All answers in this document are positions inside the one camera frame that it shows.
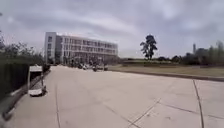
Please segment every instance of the tree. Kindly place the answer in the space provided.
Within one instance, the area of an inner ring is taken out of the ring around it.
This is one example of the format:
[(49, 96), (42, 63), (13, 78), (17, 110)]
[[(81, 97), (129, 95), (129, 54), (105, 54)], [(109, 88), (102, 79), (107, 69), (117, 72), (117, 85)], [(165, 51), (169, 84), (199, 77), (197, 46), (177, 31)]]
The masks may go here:
[(167, 60), (167, 58), (166, 58), (166, 57), (164, 57), (164, 56), (160, 56), (157, 60), (158, 60), (158, 61), (166, 61), (166, 60)]
[(181, 61), (181, 57), (179, 56), (174, 56), (172, 59), (171, 59), (172, 62), (175, 62), (175, 63), (180, 63)]
[(141, 51), (145, 55), (145, 58), (147, 58), (148, 60), (152, 59), (152, 56), (154, 55), (154, 50), (157, 50), (156, 44), (157, 42), (155, 41), (153, 35), (146, 36), (146, 42), (141, 42), (140, 46), (143, 47)]

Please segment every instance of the paving tile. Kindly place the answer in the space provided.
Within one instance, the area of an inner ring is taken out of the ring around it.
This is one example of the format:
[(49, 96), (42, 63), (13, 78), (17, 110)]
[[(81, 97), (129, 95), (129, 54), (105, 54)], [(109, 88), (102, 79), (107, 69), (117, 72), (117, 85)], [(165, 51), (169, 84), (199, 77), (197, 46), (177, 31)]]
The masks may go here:
[(58, 128), (56, 115), (35, 118), (13, 118), (6, 124), (9, 128)]
[(211, 115), (215, 117), (224, 118), (224, 102), (202, 100), (201, 105), (203, 115)]
[(177, 95), (174, 93), (166, 93), (160, 100), (160, 103), (187, 111), (200, 113), (197, 98), (188, 97), (186, 95)]
[(200, 115), (157, 104), (136, 125), (141, 128), (201, 128)]
[(130, 123), (102, 105), (60, 112), (61, 128), (125, 128)]
[(224, 128), (224, 119), (204, 116), (205, 128)]
[(130, 95), (106, 101), (103, 104), (129, 121), (135, 121), (152, 107), (155, 101)]

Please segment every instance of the window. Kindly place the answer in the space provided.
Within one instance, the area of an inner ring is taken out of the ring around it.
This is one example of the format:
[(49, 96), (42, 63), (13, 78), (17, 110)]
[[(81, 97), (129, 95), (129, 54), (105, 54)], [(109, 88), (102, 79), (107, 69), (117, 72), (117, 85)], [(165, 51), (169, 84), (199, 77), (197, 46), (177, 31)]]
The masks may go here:
[(51, 36), (48, 37), (48, 42), (52, 42), (52, 37)]
[(51, 49), (51, 44), (48, 44), (47, 45), (47, 49)]

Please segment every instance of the white building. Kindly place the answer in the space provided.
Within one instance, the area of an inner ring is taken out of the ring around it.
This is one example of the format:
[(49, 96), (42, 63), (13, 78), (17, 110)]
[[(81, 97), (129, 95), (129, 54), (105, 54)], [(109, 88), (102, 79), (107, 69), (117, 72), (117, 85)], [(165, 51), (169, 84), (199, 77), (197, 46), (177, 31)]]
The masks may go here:
[(109, 60), (117, 58), (118, 46), (106, 41), (46, 32), (44, 55), (47, 63), (50, 60), (53, 63), (68, 63), (76, 58), (88, 61), (91, 57)]

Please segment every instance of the bush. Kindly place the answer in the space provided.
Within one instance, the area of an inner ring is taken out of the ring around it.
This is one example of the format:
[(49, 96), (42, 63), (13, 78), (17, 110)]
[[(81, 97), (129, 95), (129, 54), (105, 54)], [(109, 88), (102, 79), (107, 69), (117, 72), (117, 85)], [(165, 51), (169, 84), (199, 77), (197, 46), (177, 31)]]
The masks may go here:
[(177, 64), (170, 61), (124, 61), (123, 66), (144, 66), (144, 67), (160, 67), (160, 66), (176, 66)]

